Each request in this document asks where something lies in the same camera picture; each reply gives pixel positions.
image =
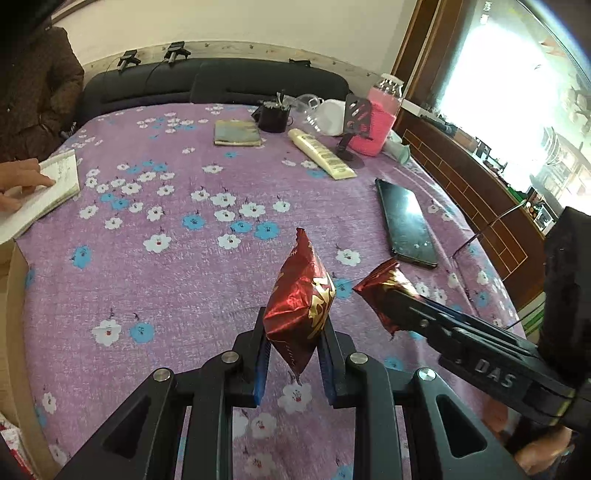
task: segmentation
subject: cream tube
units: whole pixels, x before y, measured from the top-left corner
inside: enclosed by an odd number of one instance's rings
[[[345,162],[312,135],[308,135],[299,128],[292,128],[288,135],[297,148],[308,155],[314,163],[335,180],[352,179],[357,176]]]

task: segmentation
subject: notebook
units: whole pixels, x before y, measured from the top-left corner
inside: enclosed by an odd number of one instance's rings
[[[0,212],[0,245],[11,238],[19,237],[35,220],[80,192],[74,150],[48,158],[39,166],[41,173],[55,180],[56,184],[53,187],[37,187],[34,193],[24,199],[19,211]]]
[[[238,147],[259,147],[262,145],[262,140],[255,122],[218,120],[213,143]]]

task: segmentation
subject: black cup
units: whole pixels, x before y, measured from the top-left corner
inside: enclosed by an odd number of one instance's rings
[[[265,132],[280,134],[287,128],[289,119],[290,108],[285,109],[276,102],[265,102],[261,108],[258,127]]]

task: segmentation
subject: open notebook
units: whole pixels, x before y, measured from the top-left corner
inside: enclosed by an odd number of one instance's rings
[[[53,187],[37,187],[15,213],[0,212],[0,245],[24,233],[35,220],[80,192],[73,150],[40,163],[41,173],[56,181]]]

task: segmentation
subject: cardboard box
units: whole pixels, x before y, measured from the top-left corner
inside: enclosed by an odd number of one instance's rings
[[[22,308],[29,266],[17,243],[0,245],[0,411],[21,429],[35,474],[52,480],[59,466],[37,420],[27,374]]]

